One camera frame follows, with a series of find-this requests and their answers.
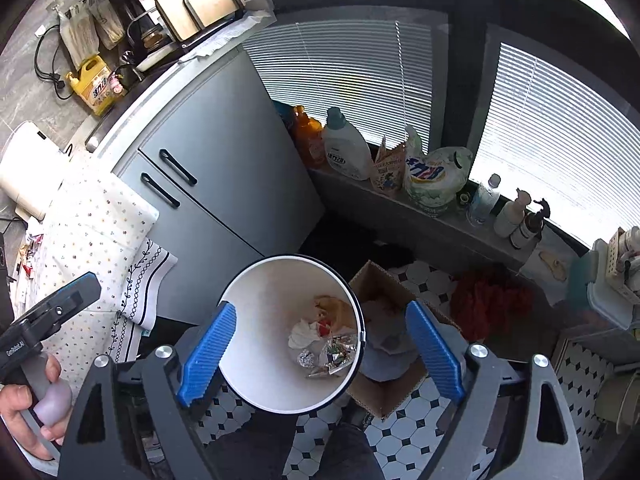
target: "screw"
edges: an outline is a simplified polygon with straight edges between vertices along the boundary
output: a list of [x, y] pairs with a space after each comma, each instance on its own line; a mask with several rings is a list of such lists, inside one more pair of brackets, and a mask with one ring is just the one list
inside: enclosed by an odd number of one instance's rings
[[171, 357], [171, 354], [174, 352], [174, 349], [169, 345], [162, 345], [156, 348], [156, 356], [161, 359], [167, 359]]
[[104, 368], [109, 363], [109, 356], [107, 355], [98, 355], [97, 358], [94, 359], [94, 365], [98, 368]]
[[544, 357], [542, 354], [535, 354], [533, 356], [533, 362], [540, 368], [546, 368], [549, 366], [549, 359]]
[[476, 357], [479, 357], [481, 359], [483, 357], [486, 357], [489, 353], [485, 346], [479, 344], [471, 345], [469, 351], [471, 352], [471, 355], [475, 355]]

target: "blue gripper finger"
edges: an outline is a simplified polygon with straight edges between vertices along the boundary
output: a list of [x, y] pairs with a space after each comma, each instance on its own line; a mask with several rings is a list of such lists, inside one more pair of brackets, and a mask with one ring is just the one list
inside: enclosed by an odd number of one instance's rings
[[225, 302], [182, 367], [177, 398], [183, 406], [204, 395], [235, 331], [236, 308]]
[[[417, 301], [412, 301], [406, 306], [404, 319], [407, 332], [414, 340], [424, 366], [433, 378], [440, 395], [451, 399], [456, 405], [460, 404], [465, 397], [462, 379], [466, 367], [463, 361], [461, 362], [464, 357], [463, 354], [455, 355], [449, 349], [445, 337], [438, 329], [443, 332], [449, 328], [458, 331], [455, 327], [439, 323], [433, 314], [431, 312], [427, 314], [425, 308]], [[457, 336], [464, 341], [460, 333], [457, 335], [452, 333], [450, 336]]]

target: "window blinds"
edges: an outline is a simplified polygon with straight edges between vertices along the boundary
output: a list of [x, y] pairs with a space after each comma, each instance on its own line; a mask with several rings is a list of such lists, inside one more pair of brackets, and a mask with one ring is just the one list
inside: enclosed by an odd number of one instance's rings
[[471, 171], [545, 198], [551, 221], [588, 246], [640, 223], [640, 132], [555, 66], [501, 44], [494, 94]]
[[380, 20], [275, 24], [243, 43], [272, 99], [326, 122], [338, 106], [369, 142], [396, 146], [413, 125], [428, 146], [432, 50], [427, 25]]

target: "human hand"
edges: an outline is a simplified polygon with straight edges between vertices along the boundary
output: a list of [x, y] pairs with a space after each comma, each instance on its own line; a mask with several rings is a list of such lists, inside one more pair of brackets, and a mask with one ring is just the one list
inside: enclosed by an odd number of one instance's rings
[[[60, 378], [61, 371], [62, 368], [58, 360], [53, 357], [53, 355], [49, 355], [44, 370], [47, 379], [51, 383], [55, 383]], [[20, 414], [20, 410], [29, 409], [32, 402], [31, 391], [28, 386], [7, 384], [0, 390], [0, 414], [9, 432], [20, 445], [33, 456], [42, 460], [51, 460], [52, 457], [50, 453], [27, 426], [27, 423]], [[70, 415], [71, 410], [69, 410], [62, 420], [53, 426], [43, 426], [40, 428], [42, 436], [46, 440], [55, 440], [58, 444], [62, 444]]]

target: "dark pants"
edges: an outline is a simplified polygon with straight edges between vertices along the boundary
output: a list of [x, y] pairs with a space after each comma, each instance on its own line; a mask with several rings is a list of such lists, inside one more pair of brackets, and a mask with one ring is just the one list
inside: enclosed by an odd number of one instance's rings
[[[211, 442], [206, 455], [221, 480], [280, 480], [296, 434], [297, 415], [257, 411], [235, 433]], [[384, 480], [367, 437], [339, 424], [322, 454], [316, 480]]]

